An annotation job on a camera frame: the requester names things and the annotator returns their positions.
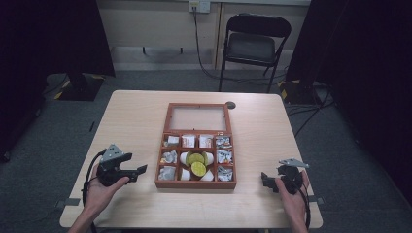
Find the chair leg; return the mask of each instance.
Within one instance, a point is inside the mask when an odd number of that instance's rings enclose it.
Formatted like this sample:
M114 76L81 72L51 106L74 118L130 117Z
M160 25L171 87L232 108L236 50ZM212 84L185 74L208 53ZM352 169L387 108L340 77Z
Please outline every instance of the chair leg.
M226 65L226 61L225 61L225 59L223 59L222 68L221 68L221 79L219 80L219 92L221 92L221 90L222 90L223 72L224 72L224 69L225 69L225 65Z
M264 70L263 75L266 75L266 72L269 70L269 67L266 67L266 70Z
M275 71L276 71L276 67L273 67L272 75L270 76L270 82L269 82L269 86L267 87L266 93L270 92L270 87L272 87L273 78L275 78Z

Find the wooden table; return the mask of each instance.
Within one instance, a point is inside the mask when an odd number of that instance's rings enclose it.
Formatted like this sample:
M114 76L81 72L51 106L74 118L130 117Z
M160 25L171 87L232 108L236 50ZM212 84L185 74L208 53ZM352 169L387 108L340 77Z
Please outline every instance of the wooden table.
M155 168L169 103L226 103L236 149L234 190L157 189ZM181 91L115 91L102 118L70 198L81 198L91 159L115 143L132 152L122 169L148 164L137 183L119 190L95 221L113 228L284 228L289 227L280 196L263 187L260 172L276 176L280 159L301 160L283 103L278 95ZM310 205L312 228L323 220ZM66 206L60 224L70 227L83 205Z

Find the chair seat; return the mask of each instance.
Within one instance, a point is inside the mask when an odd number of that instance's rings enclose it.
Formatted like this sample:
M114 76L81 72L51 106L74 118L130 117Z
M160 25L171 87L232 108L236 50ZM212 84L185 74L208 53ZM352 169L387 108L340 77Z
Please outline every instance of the chair seat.
M275 61L275 42L270 37L259 35L232 33L229 37L227 58L241 59L245 63L264 62L271 63Z

